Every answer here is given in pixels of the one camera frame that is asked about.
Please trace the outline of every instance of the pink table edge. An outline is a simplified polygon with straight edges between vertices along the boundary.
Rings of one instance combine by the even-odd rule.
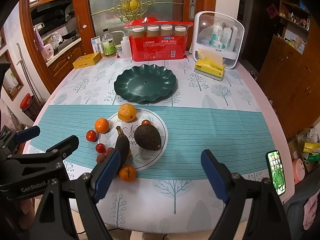
[[[280,152],[281,160],[284,168],[285,183],[286,183],[286,191],[280,196],[280,199],[282,203],[285,203],[294,194],[294,179],[293,179],[293,169],[292,169],[290,152],[289,152],[288,144],[284,136],[282,127],[267,97],[265,96],[265,94],[263,93],[259,85],[256,83],[256,81],[248,73],[248,71],[239,62],[236,63],[235,69],[241,75],[242,79],[245,81],[246,85],[248,86],[252,95],[257,101],[259,108],[262,111],[263,117],[266,120],[266,123],[270,130],[270,134],[272,136],[274,145],[276,149]],[[49,104],[51,103],[51,101],[53,100],[53,98],[55,97],[59,89],[63,86],[63,84],[65,83],[65,80],[67,80],[74,73],[74,71],[75,70],[73,69],[64,78],[64,80],[57,86],[57,88],[54,90],[54,92],[49,97],[44,107],[40,111],[33,125],[38,125],[44,112],[48,108]],[[30,144],[30,141],[27,141],[23,149],[23,154],[27,153],[29,144]]]

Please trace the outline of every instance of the screw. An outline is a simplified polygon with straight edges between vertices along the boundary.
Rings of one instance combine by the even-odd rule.
[[[90,177],[91,177],[91,174],[88,173],[88,172],[86,172],[86,173],[84,173],[84,174],[81,175],[81,178],[82,178],[82,179],[89,179]]]
[[[58,183],[58,179],[57,178],[53,178],[51,180],[51,184],[54,185],[54,184],[57,184]]]
[[[265,183],[265,184],[270,184],[271,180],[269,178],[263,178],[262,182]]]
[[[240,179],[240,174],[239,174],[239,173],[232,173],[232,174],[231,174],[231,177],[232,177],[233,179]]]
[[[60,168],[61,166],[63,166],[63,163],[62,163],[62,162],[56,163],[56,168]]]

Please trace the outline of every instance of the orange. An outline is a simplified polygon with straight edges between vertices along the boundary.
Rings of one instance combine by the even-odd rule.
[[[118,118],[124,122],[131,122],[136,118],[137,110],[131,104],[123,104],[118,111]]]
[[[105,118],[99,118],[94,124],[94,128],[98,133],[106,133],[109,130],[109,127],[109,122]]]
[[[132,166],[125,165],[119,170],[119,177],[123,181],[133,182],[136,179],[137,172]]]

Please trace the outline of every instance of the gold door ornament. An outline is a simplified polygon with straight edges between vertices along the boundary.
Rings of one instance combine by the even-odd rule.
[[[121,21],[132,21],[141,19],[143,14],[148,10],[148,7],[150,5],[159,3],[183,4],[175,2],[154,2],[150,0],[115,0],[115,2],[113,3],[113,7],[100,12],[93,13],[92,15],[117,10],[119,11],[119,14],[115,13],[115,16],[117,16]]]

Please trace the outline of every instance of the scalloped edge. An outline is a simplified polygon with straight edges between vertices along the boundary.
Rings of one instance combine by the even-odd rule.
[[[163,93],[163,94],[161,94],[161,95],[156,95],[156,96],[154,96],[154,97],[136,96],[136,95],[131,94],[132,97],[130,97],[130,98],[125,98],[125,97],[123,97],[121,94],[118,94],[118,93],[117,93],[115,85],[116,85],[116,82],[118,81],[119,76],[123,75],[124,72],[130,71],[130,70],[132,70],[134,67],[153,66],[153,65],[155,65],[156,67],[165,68],[165,70],[170,71],[170,72],[172,73],[172,75],[175,77],[175,82],[174,82],[173,88],[172,88],[172,89],[168,89],[168,91],[166,91],[166,94]],[[114,90],[115,90],[115,93],[116,93],[118,96],[121,96],[124,100],[127,100],[128,102],[135,102],[135,103],[142,103],[142,102],[144,102],[144,101],[154,102],[154,101],[156,101],[157,99],[159,99],[159,98],[161,98],[161,97],[167,96],[167,95],[170,93],[170,91],[174,90],[175,85],[176,85],[176,83],[177,83],[177,77],[176,77],[175,74],[172,72],[172,70],[167,69],[165,66],[158,66],[158,65],[156,65],[156,64],[152,64],[152,65],[142,64],[141,66],[133,66],[133,67],[130,68],[130,69],[124,70],[124,71],[122,72],[122,74],[120,74],[120,75],[117,76],[117,79],[116,79],[116,81],[115,81],[114,84],[113,84],[113,88],[114,88]]]

